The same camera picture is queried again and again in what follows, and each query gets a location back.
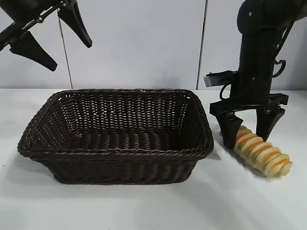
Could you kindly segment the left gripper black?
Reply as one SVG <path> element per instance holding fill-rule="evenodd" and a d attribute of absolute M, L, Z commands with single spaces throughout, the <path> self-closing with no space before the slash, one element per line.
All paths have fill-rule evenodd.
<path fill-rule="evenodd" d="M 57 63 L 40 46 L 30 31 L 37 23 L 42 23 L 55 10 L 58 17 L 71 28 L 87 48 L 92 40 L 84 26 L 77 0 L 2 0 L 0 8 L 13 23 L 0 33 L 0 49 L 10 45 L 13 54 L 28 58 L 55 71 Z"/>

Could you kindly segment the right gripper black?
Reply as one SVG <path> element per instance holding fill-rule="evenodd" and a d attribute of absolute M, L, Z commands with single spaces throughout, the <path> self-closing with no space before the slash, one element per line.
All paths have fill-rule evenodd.
<path fill-rule="evenodd" d="M 222 113 L 216 117 L 224 145 L 233 149 L 236 136 L 243 120 L 234 112 L 267 106 L 271 90 L 273 69 L 280 33 L 259 31 L 242 36 L 239 68 L 237 71 L 223 71 L 209 74 L 209 86 L 231 86 L 228 98 L 210 104 L 210 113 Z M 281 107 L 258 109 L 256 134 L 264 141 L 285 110 Z"/>

